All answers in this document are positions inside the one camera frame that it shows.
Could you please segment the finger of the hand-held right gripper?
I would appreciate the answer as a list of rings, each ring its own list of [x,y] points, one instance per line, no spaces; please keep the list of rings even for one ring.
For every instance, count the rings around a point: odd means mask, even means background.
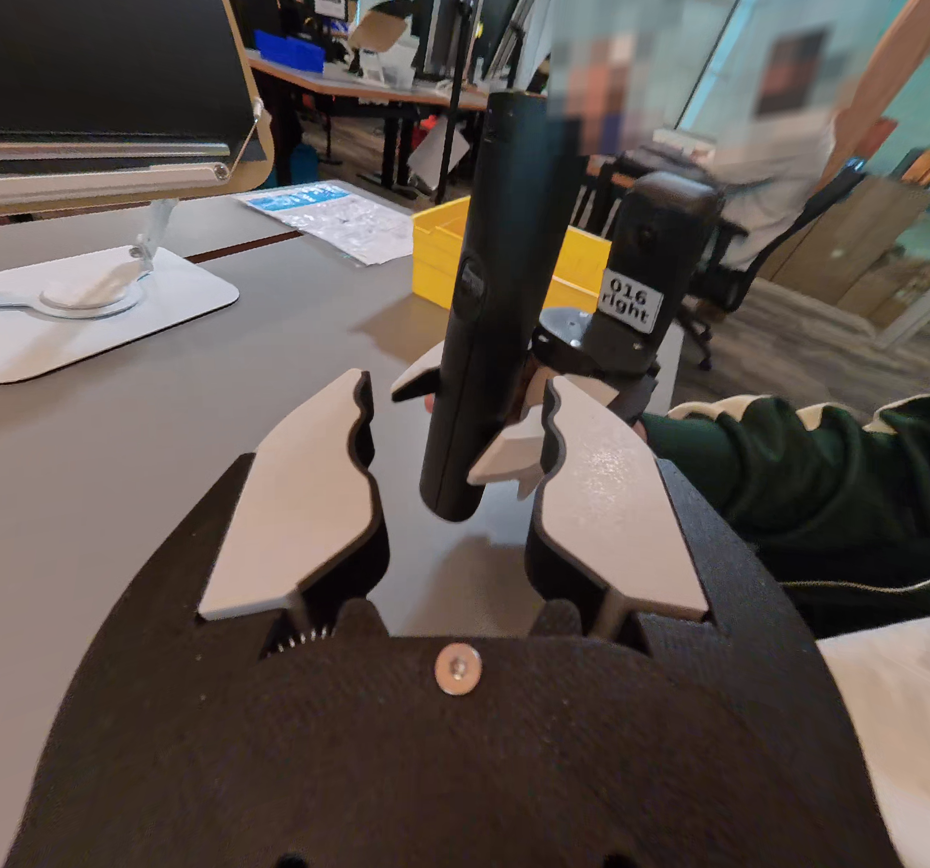
[[[616,502],[620,496],[620,390],[602,380],[541,368],[517,421],[471,467],[471,486],[517,480],[521,498],[543,483],[555,502]]]
[[[445,342],[440,341],[414,361],[390,386],[394,403],[435,397],[441,388],[441,365]]]

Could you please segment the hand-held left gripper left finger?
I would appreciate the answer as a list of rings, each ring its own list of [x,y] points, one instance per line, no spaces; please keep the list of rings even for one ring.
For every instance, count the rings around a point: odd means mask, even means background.
[[[374,399],[352,368],[288,414],[254,452],[198,606],[204,620],[284,610],[310,638],[331,636],[344,604],[389,567],[370,473]]]

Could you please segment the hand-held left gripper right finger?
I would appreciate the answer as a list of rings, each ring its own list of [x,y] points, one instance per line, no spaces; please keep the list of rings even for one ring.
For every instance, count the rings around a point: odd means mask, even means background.
[[[635,612],[703,622],[708,599],[645,442],[564,376],[545,388],[542,427],[526,549],[537,593],[572,603],[602,639]]]

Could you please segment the yellow plastic bin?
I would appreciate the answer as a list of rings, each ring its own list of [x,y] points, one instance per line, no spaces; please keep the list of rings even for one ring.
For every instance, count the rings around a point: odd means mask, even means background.
[[[412,292],[445,309],[451,307],[470,201],[451,200],[412,218]],[[543,306],[593,313],[610,250],[608,240],[569,227]]]

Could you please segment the black remote control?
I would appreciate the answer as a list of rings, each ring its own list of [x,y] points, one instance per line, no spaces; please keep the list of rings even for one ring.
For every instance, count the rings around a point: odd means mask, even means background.
[[[539,95],[489,97],[419,485],[445,521],[477,510],[471,467],[518,396],[587,167],[566,132]]]

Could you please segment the person's right forearm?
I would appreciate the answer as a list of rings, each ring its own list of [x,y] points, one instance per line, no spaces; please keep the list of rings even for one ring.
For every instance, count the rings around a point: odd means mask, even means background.
[[[781,583],[907,592],[929,576],[929,397],[860,423],[844,407],[741,395],[645,414],[674,464]]]

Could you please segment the black backpack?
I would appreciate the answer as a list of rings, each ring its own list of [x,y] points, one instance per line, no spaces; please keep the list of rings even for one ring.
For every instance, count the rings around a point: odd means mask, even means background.
[[[617,155],[615,167],[617,172],[633,179],[664,172],[707,186],[717,184],[715,177],[691,157],[659,142],[646,142],[622,152]]]

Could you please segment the printed paper sheet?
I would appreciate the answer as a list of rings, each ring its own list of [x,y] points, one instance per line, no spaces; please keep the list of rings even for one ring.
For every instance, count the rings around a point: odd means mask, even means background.
[[[413,254],[412,217],[393,204],[347,189],[341,181],[262,189],[236,198],[247,208],[319,238],[364,266]]]

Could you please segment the brown cardboard box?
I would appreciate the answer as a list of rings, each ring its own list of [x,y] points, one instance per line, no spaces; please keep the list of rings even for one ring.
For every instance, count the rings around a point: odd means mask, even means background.
[[[889,327],[928,291],[928,204],[927,188],[867,176],[777,248],[759,277]]]

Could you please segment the white leaning panel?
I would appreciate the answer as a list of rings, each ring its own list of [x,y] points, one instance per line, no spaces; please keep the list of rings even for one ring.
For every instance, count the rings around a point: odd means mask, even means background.
[[[408,161],[408,168],[411,174],[430,191],[435,191],[440,182],[443,154],[445,153],[447,126],[447,116],[436,118],[433,128],[427,133],[420,144],[416,146]],[[470,150],[470,143],[459,131],[459,128],[455,127],[453,131],[448,170],[457,166]]]

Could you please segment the dark green zip jacket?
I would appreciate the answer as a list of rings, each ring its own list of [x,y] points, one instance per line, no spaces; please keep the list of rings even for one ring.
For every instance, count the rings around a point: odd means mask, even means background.
[[[760,554],[818,638],[929,616],[928,541],[835,554]]]

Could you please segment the black computer monitor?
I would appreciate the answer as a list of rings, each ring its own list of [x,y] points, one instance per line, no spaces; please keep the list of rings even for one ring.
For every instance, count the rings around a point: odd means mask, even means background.
[[[473,83],[514,85],[536,0],[413,0],[411,34],[418,80],[450,80],[463,49],[462,75]]]

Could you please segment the wooden background table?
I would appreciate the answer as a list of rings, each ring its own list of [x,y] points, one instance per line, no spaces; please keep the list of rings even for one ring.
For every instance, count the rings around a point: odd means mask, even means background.
[[[246,60],[253,72],[283,80],[308,93],[345,97],[370,104],[413,104],[448,109],[451,96],[438,91],[435,85],[416,83],[412,89],[397,90],[352,77],[347,70],[328,63],[320,73],[297,70],[272,62],[257,50],[246,48]]]

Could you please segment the cream white shirt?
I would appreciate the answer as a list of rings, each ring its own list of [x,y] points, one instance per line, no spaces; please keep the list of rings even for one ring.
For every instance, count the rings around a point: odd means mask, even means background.
[[[929,619],[821,639],[903,865],[929,865]]]

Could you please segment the blue storage bin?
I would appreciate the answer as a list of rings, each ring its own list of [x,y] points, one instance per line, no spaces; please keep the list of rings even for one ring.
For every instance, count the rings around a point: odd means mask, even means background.
[[[263,60],[306,73],[322,74],[326,63],[323,48],[300,37],[281,37],[253,30],[256,50]]]

